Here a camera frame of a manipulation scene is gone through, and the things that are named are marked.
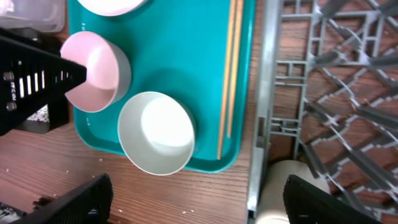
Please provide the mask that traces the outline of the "pink bowl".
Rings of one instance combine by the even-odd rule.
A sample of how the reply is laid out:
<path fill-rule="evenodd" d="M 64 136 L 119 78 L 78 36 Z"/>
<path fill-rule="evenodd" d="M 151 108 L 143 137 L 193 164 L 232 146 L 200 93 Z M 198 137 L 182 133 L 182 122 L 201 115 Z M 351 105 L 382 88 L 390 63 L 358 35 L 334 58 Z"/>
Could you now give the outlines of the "pink bowl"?
<path fill-rule="evenodd" d="M 86 81 L 65 94 L 79 110 L 103 111 L 124 97 L 131 86 L 131 65 L 126 54 L 94 32 L 71 35 L 60 53 L 63 58 L 86 68 Z"/>

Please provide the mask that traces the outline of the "white paper cup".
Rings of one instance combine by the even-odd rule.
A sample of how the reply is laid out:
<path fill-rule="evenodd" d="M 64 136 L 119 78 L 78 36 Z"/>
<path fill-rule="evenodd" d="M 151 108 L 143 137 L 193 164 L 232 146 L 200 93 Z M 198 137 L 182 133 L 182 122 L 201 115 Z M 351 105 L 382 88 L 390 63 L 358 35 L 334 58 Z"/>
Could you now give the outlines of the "white paper cup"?
<path fill-rule="evenodd" d="M 273 164 L 266 172 L 264 188 L 257 208 L 255 223 L 288 224 L 283 191 L 289 175 L 297 175 L 310 184 L 330 194 L 330 187 L 325 179 L 314 177 L 309 166 L 304 162 L 286 160 Z"/>

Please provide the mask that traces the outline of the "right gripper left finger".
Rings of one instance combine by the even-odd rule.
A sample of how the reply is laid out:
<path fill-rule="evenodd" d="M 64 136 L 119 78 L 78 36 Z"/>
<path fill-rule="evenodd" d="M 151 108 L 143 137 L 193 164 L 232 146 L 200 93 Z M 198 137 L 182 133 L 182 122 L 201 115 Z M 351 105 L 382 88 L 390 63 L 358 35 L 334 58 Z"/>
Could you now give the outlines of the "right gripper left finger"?
<path fill-rule="evenodd" d="M 101 174 L 56 199 L 40 198 L 33 212 L 14 224 L 107 223 L 114 192 L 109 174 Z"/>

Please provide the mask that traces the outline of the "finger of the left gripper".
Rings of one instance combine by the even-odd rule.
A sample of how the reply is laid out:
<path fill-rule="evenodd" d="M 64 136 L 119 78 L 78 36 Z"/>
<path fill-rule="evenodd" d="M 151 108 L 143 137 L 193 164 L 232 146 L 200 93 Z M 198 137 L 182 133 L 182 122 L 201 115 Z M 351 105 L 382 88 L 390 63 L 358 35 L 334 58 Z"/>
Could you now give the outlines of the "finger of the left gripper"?
<path fill-rule="evenodd" d="M 86 68 L 1 29 L 1 134 L 86 80 Z"/>

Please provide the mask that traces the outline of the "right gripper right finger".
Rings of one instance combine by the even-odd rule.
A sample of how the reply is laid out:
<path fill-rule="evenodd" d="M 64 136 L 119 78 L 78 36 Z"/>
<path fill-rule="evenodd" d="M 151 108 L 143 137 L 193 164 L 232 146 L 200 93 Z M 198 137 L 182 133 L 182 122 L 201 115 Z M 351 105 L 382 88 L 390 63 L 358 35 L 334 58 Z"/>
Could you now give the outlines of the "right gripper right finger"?
<path fill-rule="evenodd" d="M 378 224 L 297 175 L 289 175 L 283 201 L 292 224 Z"/>

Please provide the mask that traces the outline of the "grey bowl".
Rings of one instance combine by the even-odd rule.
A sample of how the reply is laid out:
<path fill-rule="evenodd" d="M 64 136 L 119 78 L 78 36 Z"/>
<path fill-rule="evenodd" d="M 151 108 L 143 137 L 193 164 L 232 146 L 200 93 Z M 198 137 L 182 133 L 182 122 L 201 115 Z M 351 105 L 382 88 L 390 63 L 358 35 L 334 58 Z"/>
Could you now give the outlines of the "grey bowl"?
<path fill-rule="evenodd" d="M 118 139 L 127 158 L 158 176 L 182 170 L 193 156 L 196 121 L 188 107 L 169 95 L 146 91 L 131 97 L 118 118 Z"/>

